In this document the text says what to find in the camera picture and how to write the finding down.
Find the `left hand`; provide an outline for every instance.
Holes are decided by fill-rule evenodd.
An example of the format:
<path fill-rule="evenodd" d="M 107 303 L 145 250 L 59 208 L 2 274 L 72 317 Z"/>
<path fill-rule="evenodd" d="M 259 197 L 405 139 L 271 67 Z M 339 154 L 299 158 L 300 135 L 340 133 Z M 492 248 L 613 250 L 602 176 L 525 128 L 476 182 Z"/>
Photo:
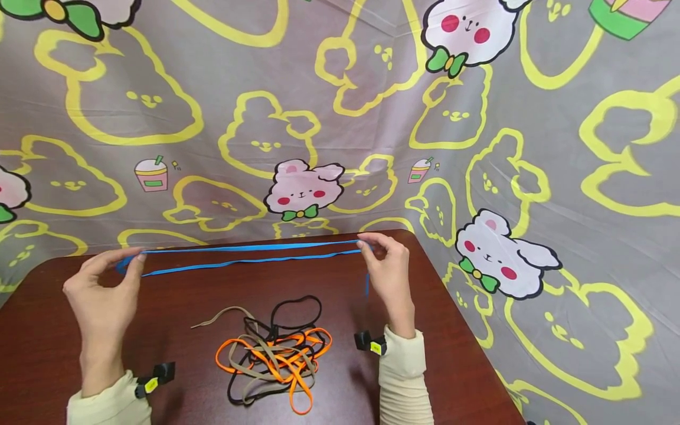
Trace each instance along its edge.
<path fill-rule="evenodd" d="M 83 263 L 80 271 L 64 283 L 63 291 L 80 327 L 83 348 L 101 344 L 116 347 L 137 311 L 139 280 L 146 255 L 143 248 L 106 251 Z M 128 256 L 127 273 L 114 288 L 100 286 L 99 275 Z"/>

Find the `wooden table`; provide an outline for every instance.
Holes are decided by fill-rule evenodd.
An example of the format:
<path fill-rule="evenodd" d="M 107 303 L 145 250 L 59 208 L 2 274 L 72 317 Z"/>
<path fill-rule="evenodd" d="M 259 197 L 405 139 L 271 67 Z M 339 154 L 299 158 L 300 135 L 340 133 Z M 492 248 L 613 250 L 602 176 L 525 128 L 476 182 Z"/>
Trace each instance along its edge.
<path fill-rule="evenodd" d="M 426 382 L 437 424 L 523 424 L 458 309 L 416 238 L 407 231 L 386 231 L 411 251 L 410 280 L 416 324 L 425 334 Z M 310 237 L 305 242 L 355 239 L 355 235 Z M 350 245 L 295 250 L 294 255 L 336 252 Z M 238 258 L 284 256 L 281 252 L 150 255 L 146 270 L 223 262 Z M 68 398 L 78 391 L 80 335 L 61 292 L 85 257 L 55 258 L 32 270 L 0 309 L 0 422 L 63 424 Z M 137 317 L 124 344 L 124 363 L 137 375 L 154 364 L 176 361 L 175 380 L 150 396 L 154 424 L 351 424 L 377 423 L 375 354 L 355 348 L 353 335 L 369 328 L 381 335 L 384 308 L 374 291 L 364 294 L 366 266 L 360 254 L 325 259 L 234 264 L 142 279 Z M 115 271 L 102 279 L 120 281 Z M 313 409 L 294 414 L 287 394 L 256 401 L 250 408 L 229 404 L 229 375 L 214 362 L 216 349 L 242 333 L 239 312 L 215 324 L 189 329 L 229 305 L 240 305 L 268 321 L 280 301 L 314 294 L 323 302 L 318 325 L 333 336 L 321 357 Z M 302 309 L 281 311 L 291 321 L 305 319 Z M 296 395 L 304 409 L 307 399 Z"/>

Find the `right hand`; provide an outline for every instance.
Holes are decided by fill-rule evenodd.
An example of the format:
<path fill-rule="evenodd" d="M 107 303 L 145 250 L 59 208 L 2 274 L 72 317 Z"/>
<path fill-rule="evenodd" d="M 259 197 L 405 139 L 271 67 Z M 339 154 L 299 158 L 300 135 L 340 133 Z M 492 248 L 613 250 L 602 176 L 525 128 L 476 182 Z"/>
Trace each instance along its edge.
<path fill-rule="evenodd" d="M 404 338 L 415 337 L 415 307 L 409 287 L 409 250 L 382 233 L 361 233 L 358 238 L 360 241 L 356 245 L 366 260 L 373 288 L 385 303 L 392 332 Z M 374 251 L 378 254 L 385 252 L 385 258 L 378 260 Z"/>

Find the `cartoon drink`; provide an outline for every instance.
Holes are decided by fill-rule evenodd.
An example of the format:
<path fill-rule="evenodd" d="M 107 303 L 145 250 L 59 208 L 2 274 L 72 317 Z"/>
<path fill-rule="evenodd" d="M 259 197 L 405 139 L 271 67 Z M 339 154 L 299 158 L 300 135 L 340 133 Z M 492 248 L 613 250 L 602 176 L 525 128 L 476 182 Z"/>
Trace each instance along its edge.
<path fill-rule="evenodd" d="M 421 159 L 411 168 L 411 174 L 409 175 L 409 183 L 418 183 L 423 180 L 423 177 L 427 174 L 428 170 L 432 166 L 432 160 L 434 158 L 430 157 L 428 159 Z"/>
<path fill-rule="evenodd" d="M 168 167 L 163 162 L 163 156 L 156 159 L 139 161 L 135 167 L 135 174 L 144 192 L 158 192 L 168 189 Z"/>
<path fill-rule="evenodd" d="M 593 0 L 590 16 L 606 32 L 630 40 L 664 11 L 670 0 Z"/>

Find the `cream sleeve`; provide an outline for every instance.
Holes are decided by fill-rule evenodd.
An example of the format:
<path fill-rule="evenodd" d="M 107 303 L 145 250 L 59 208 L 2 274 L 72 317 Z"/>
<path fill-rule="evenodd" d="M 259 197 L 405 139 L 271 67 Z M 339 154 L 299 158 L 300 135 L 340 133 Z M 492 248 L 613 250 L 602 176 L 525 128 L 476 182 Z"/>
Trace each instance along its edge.
<path fill-rule="evenodd" d="M 151 407 L 146 398 L 135 397 L 137 380 L 127 371 L 100 394 L 82 398 L 80 391 L 69 399 L 67 425 L 149 425 Z"/>
<path fill-rule="evenodd" d="M 385 326 L 387 350 L 380 358 L 381 425 L 434 424 L 430 396 L 425 386 L 425 342 L 419 330 L 404 339 Z"/>

